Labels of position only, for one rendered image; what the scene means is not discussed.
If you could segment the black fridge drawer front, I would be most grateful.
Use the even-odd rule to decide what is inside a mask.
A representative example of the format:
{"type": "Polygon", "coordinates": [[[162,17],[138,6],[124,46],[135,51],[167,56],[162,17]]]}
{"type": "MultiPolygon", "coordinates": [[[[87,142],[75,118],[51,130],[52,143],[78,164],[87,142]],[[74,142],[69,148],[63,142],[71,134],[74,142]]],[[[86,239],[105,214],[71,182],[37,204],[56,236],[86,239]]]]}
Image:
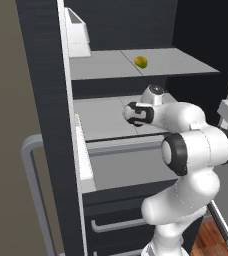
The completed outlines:
{"type": "Polygon", "coordinates": [[[96,233],[92,230],[91,221],[98,225],[106,225],[143,219],[141,203],[143,199],[131,199],[119,202],[91,205],[85,207],[85,228],[88,256],[96,251],[99,256],[143,249],[153,238],[155,227],[146,225],[121,229],[105,233],[96,233]]]}

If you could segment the small white door bin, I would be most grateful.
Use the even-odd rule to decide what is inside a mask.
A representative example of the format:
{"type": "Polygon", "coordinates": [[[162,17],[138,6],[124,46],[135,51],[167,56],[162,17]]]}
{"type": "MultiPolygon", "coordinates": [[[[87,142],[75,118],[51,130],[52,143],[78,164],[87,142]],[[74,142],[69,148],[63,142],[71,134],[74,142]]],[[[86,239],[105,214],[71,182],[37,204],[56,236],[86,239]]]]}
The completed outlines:
{"type": "Polygon", "coordinates": [[[90,39],[86,23],[71,8],[65,7],[64,10],[69,57],[90,57],[90,39]]]}

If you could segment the long white door bin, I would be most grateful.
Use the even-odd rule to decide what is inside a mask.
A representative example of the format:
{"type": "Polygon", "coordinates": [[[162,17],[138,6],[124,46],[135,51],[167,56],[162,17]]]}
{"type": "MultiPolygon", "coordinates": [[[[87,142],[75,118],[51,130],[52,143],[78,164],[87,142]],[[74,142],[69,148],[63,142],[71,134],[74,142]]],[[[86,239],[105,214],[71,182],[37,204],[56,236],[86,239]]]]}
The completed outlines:
{"type": "Polygon", "coordinates": [[[78,114],[75,115],[75,130],[77,139],[78,163],[82,193],[91,193],[96,191],[94,174],[84,138],[84,133],[78,114]]]}

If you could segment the black fridge door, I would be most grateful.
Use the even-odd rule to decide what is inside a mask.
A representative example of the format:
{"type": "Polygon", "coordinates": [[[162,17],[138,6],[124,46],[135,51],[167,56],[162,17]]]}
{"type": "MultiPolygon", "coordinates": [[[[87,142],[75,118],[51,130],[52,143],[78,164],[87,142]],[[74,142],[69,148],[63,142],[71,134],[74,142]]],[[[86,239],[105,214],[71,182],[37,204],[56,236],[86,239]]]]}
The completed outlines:
{"type": "Polygon", "coordinates": [[[63,0],[16,0],[65,256],[88,256],[63,0]]]}

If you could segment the black fridge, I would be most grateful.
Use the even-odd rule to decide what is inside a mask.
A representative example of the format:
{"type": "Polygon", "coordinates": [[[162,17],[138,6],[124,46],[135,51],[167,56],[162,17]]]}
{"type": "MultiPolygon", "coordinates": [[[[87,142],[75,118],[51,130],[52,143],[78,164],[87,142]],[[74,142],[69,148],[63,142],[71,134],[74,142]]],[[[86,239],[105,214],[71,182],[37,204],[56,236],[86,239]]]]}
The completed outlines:
{"type": "MultiPolygon", "coordinates": [[[[177,48],[218,73],[73,80],[73,98],[140,95],[150,84],[167,101],[199,106],[216,126],[221,101],[228,95],[228,0],[64,0],[85,23],[92,51],[177,48]]],[[[164,133],[116,137],[112,141],[164,133]]],[[[174,184],[166,180],[97,190],[86,206],[146,198],[174,184]]]]}

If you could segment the yellow green mango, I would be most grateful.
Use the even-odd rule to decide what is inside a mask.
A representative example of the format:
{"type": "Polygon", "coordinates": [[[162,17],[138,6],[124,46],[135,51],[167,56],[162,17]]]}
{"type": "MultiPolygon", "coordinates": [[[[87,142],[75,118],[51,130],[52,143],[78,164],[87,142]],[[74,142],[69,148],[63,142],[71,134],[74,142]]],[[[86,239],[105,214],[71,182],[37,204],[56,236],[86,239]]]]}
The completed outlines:
{"type": "Polygon", "coordinates": [[[146,57],[144,56],[137,56],[135,59],[134,59],[134,64],[141,68],[141,69],[144,69],[147,67],[148,65],[148,60],[146,57]]]}

